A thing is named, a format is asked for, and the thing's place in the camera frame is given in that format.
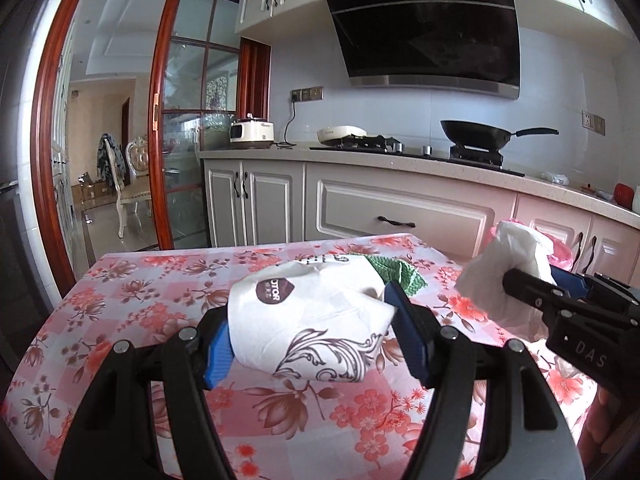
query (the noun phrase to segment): black range hood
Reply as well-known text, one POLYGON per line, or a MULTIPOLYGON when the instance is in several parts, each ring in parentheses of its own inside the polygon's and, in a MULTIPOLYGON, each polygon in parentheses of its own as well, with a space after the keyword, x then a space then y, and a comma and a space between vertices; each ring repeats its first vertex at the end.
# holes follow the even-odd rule
POLYGON ((327 0, 354 86, 520 95, 514 0, 327 0))

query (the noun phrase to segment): pink plastic bag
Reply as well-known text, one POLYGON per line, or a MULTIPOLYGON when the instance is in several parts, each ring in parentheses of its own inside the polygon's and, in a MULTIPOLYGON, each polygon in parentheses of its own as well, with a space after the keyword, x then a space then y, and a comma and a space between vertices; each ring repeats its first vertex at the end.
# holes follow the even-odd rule
MULTIPOLYGON (((505 220, 505 222, 514 222, 516 224, 524 225, 522 222, 516 220, 515 218, 510 218, 508 220, 505 220)), ((486 243, 489 243, 495 238, 495 228, 496 226, 494 225, 491 229, 489 229, 486 243)), ((570 272, 572 267, 574 266, 574 255, 572 254, 571 249, 557 238, 546 233, 542 234, 554 243, 554 253, 548 256, 549 264, 555 267, 560 267, 563 270, 568 270, 570 272)))

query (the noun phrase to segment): power cord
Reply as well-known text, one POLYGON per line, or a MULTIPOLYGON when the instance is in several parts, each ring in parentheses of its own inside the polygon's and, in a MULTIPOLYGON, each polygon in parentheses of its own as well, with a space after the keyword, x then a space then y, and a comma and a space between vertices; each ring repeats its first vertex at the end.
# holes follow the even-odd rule
POLYGON ((293 146, 295 146, 294 143, 292 142, 287 142, 287 129, 289 127, 289 125, 293 122, 293 119, 296 118, 296 96, 295 94, 291 96, 291 104, 293 105, 293 117, 290 118, 289 122, 287 123, 287 125, 284 127, 284 140, 282 142, 276 142, 276 146, 279 148, 292 148, 293 146))

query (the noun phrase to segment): metal screw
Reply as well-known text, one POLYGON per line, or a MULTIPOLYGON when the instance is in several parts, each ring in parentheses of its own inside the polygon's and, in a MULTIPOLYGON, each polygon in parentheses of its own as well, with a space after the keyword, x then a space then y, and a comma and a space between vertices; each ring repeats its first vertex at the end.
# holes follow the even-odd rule
POLYGON ((440 335, 444 338, 444 339, 450 339, 450 340, 454 340, 458 338, 458 330, 456 330, 455 328, 453 328, 452 326, 443 326, 440 329, 440 335))
POLYGON ((178 332, 178 337, 183 341, 191 341, 198 335, 198 331, 194 329, 193 326, 186 326, 180 332, 178 332))
POLYGON ((121 339, 120 341, 116 341, 113 345, 113 351, 116 352, 116 354, 124 354, 124 352, 129 350, 129 346, 129 341, 121 339))
POLYGON ((518 354, 524 352, 524 343, 519 339, 509 339, 507 346, 510 350, 517 352, 518 354))

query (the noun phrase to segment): wall socket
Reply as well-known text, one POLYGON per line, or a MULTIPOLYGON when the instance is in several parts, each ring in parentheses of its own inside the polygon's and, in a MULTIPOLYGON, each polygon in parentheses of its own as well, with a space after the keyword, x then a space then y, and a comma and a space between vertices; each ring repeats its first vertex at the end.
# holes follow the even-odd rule
POLYGON ((582 126, 601 135, 606 131, 606 122, 602 117, 585 111, 582 112, 582 126))
POLYGON ((310 88, 298 88, 291 91, 291 101, 320 101, 324 97, 323 86, 312 86, 310 88))

